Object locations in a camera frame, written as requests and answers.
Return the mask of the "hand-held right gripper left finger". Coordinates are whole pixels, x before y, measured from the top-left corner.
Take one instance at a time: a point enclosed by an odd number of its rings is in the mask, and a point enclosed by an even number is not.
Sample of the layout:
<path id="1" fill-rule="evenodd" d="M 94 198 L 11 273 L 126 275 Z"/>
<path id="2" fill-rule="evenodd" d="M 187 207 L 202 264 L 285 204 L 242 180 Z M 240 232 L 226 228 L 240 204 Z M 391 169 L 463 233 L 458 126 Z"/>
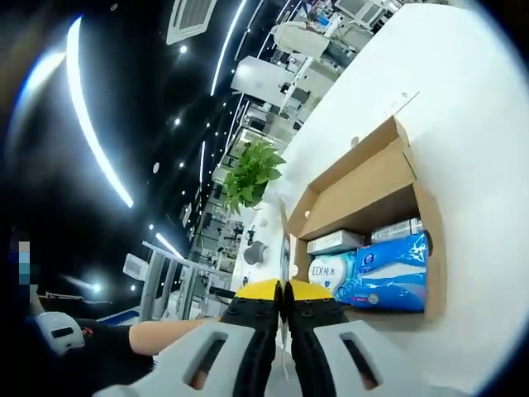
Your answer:
<path id="1" fill-rule="evenodd" d="M 263 396 L 276 353 L 283 291 L 277 279 L 240 289 L 207 321 L 160 353 L 154 370 L 97 396 Z"/>

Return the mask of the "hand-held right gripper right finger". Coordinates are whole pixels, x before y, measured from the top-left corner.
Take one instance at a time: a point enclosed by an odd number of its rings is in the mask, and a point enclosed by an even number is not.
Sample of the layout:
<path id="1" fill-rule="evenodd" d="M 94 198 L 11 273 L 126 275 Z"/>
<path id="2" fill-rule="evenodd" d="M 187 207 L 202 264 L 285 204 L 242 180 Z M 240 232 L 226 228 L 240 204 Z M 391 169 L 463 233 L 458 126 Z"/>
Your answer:
<path id="1" fill-rule="evenodd" d="M 416 396 L 417 372 L 388 339 L 350 321 L 328 289 L 291 280 L 284 314 L 304 396 Z"/>

